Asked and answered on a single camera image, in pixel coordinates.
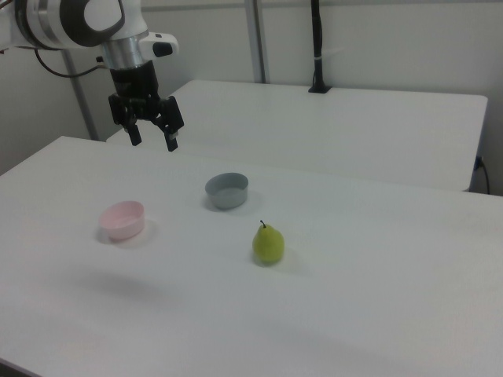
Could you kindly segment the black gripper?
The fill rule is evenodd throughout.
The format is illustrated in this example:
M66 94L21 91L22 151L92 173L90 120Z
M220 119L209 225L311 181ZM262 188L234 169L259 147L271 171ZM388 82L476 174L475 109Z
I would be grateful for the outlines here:
M108 97L113 122L129 135L133 146L141 143L137 119L154 119L163 132L167 150L178 148L178 131L185 125L174 96L161 99L152 61L135 68L110 71L116 92Z

